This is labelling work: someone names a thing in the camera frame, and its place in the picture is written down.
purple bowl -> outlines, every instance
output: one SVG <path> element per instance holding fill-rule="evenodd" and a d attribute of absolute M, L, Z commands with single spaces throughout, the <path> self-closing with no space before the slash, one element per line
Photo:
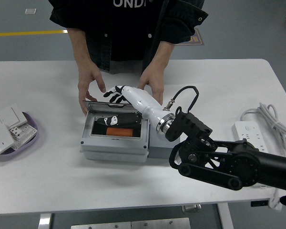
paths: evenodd
<path fill-rule="evenodd" d="M 28 120 L 27 124 L 29 124 L 30 126 L 34 127 L 36 130 L 38 130 L 36 123 L 33 121 L 33 119 L 25 112 L 22 112 L 23 115 L 26 117 L 26 119 Z M 32 145 L 36 139 L 37 139 L 37 135 L 38 135 L 38 131 L 37 134 L 25 145 L 21 146 L 19 149 L 17 150 L 13 150 L 12 148 L 8 148 L 7 150 L 5 150 L 2 154 L 2 156 L 11 156 L 14 154 L 19 153 L 21 150 L 24 150 L 25 148 L 29 147 L 30 145 Z"/>

black jacket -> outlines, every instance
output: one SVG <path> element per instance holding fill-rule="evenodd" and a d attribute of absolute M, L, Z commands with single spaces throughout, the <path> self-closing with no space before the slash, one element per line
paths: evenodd
<path fill-rule="evenodd" d="M 147 14 L 146 49 L 143 70 L 152 61 L 160 41 L 181 43 L 190 40 L 194 27 L 208 16 L 201 10 L 204 0 L 161 0 L 159 9 L 144 0 Z M 49 0 L 53 6 L 50 20 L 65 28 L 85 31 L 87 47 L 92 61 L 109 71 L 112 37 L 113 0 Z"/>

yellow floor line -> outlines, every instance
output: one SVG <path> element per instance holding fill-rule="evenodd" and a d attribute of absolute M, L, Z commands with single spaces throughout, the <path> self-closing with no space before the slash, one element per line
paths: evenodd
<path fill-rule="evenodd" d="M 28 32 L 0 32 L 0 37 L 6 36 L 23 36 L 23 35 L 41 35 L 41 34 L 57 34 L 68 33 L 66 30 L 51 30 L 51 31 L 28 31 Z"/>

person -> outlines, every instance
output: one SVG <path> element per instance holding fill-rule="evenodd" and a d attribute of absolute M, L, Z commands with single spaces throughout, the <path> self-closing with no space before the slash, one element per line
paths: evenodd
<path fill-rule="evenodd" d="M 149 85 L 163 103 L 164 69 L 174 46 L 190 40 L 208 16 L 204 0 L 49 0 L 50 20 L 67 28 L 79 71 L 79 103 L 97 101 L 89 93 L 96 81 L 106 92 L 101 70 L 111 61 L 142 60 L 138 88 Z"/>

orange object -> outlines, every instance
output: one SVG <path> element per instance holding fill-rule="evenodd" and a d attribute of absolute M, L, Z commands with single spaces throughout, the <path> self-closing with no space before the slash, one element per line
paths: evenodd
<path fill-rule="evenodd" d="M 133 136 L 133 130 L 132 129 L 124 129 L 124 128 L 108 127 L 106 135 L 132 137 Z"/>

